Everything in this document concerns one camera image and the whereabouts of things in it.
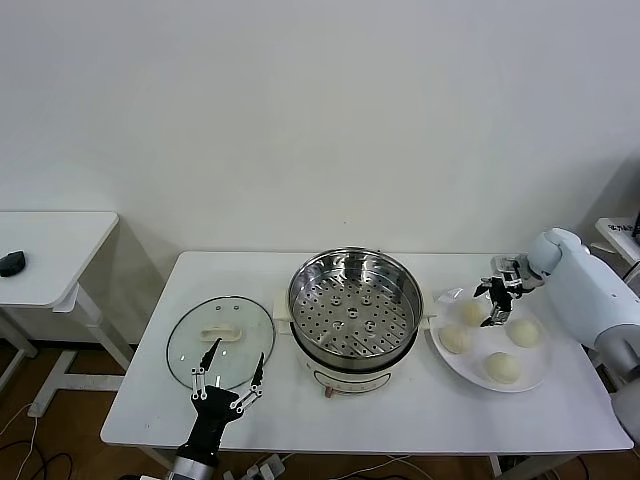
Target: table leg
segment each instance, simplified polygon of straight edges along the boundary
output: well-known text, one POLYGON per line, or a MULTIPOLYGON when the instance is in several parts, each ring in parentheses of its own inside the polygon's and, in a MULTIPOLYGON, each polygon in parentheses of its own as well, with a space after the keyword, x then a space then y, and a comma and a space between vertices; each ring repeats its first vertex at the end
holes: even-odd
POLYGON ((168 451, 163 451, 151 447, 138 447, 138 449, 145 455, 153 458, 167 470, 171 470, 171 468, 173 467, 173 458, 175 457, 175 455, 170 454, 168 451))
POLYGON ((102 314, 100 308, 98 308, 82 286, 78 288, 77 302, 86 314, 83 315, 81 319, 83 325, 87 327, 116 362, 127 370, 133 358, 133 350, 131 350, 129 344, 102 314))
POLYGON ((496 480, 530 480, 559 467, 563 463, 576 458, 578 454, 568 455, 533 455, 506 472, 498 475, 496 480))
POLYGON ((0 376, 0 391, 4 389, 11 377, 18 370, 20 363, 24 357, 33 358, 38 353, 36 347, 31 345, 29 340, 25 338, 20 331, 13 326, 11 321, 7 318, 5 312, 0 310, 0 334, 7 339, 7 341, 18 349, 18 352, 13 356, 11 362, 5 368, 4 372, 0 376))
POLYGON ((38 350, 36 347, 31 345, 29 340, 27 340, 25 336, 13 326, 11 321, 7 318, 7 314, 2 310, 0 310, 0 334, 2 334, 2 336, 18 350, 23 350, 27 357, 33 358, 37 355, 38 350))
POLYGON ((85 390, 91 392, 117 392, 121 375, 84 375, 67 373, 78 352, 65 350, 60 354, 49 376, 40 387, 27 415, 41 418, 58 390, 85 390))

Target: stainless steel steamer basket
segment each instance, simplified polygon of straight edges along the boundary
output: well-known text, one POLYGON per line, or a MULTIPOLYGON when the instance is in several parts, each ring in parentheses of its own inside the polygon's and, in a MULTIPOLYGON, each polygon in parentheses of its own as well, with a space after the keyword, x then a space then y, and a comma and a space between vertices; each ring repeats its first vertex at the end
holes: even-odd
POLYGON ((418 283, 404 266, 356 247, 308 260, 293 276, 287 300, 300 347, 347 373, 399 361, 415 340, 423 308, 418 283))

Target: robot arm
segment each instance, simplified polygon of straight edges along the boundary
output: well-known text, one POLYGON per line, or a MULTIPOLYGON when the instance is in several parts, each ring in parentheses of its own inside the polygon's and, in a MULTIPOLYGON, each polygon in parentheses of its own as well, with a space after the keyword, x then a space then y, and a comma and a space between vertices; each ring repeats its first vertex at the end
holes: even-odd
POLYGON ((202 357, 199 368, 191 371, 191 402, 198 416, 187 442, 178 448, 166 480, 210 480, 218 466, 216 454, 225 427, 242 417, 245 410, 262 396, 264 353, 260 356, 249 390, 243 395, 207 385, 206 374, 219 343, 220 339, 216 340, 202 357))
POLYGON ((554 228, 540 234, 527 255, 498 256, 493 276, 476 296, 489 291, 491 316, 483 326, 502 324, 513 299, 546 285, 566 330, 600 352, 603 363, 627 381, 640 378, 640 300, 573 233, 554 228))

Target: white robotic arm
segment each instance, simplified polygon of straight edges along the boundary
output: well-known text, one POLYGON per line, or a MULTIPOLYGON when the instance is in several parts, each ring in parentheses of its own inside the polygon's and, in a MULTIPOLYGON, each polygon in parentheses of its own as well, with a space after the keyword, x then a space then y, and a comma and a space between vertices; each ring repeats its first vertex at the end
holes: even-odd
POLYGON ((640 299, 571 232, 554 228, 540 234, 527 255, 498 256, 493 276, 483 278, 477 295, 489 291, 491 317, 502 324, 511 302, 545 285, 560 323, 576 340, 600 353, 602 362, 628 382, 613 396, 620 423, 640 440, 640 299))

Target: white plate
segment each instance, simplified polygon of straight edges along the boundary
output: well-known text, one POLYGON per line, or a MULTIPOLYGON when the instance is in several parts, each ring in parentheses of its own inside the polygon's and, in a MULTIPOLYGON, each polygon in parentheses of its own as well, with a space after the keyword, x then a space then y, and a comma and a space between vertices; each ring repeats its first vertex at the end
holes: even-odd
MULTIPOLYGON (((547 333, 538 319, 522 302, 517 300, 513 302, 513 312, 511 312, 507 325, 513 320, 524 318, 535 322, 540 329, 542 340, 533 348, 523 348, 513 343, 507 336, 504 326, 468 327, 460 318, 455 304, 461 300, 471 300, 474 291, 475 287, 455 288, 443 293, 436 301, 439 304, 440 313, 431 319, 429 331, 440 356, 459 375, 489 390, 517 393, 531 390, 540 385, 551 365, 551 348, 547 333), (456 355, 442 346, 438 330, 449 323, 463 325, 468 329, 472 338, 472 347, 469 353, 456 355), (495 352, 509 353, 520 361, 521 375, 515 383, 509 385, 498 383, 492 380, 485 371, 484 359, 495 352)), ((491 302, 486 296, 482 295, 476 300, 485 303, 487 311, 491 310, 491 302)))

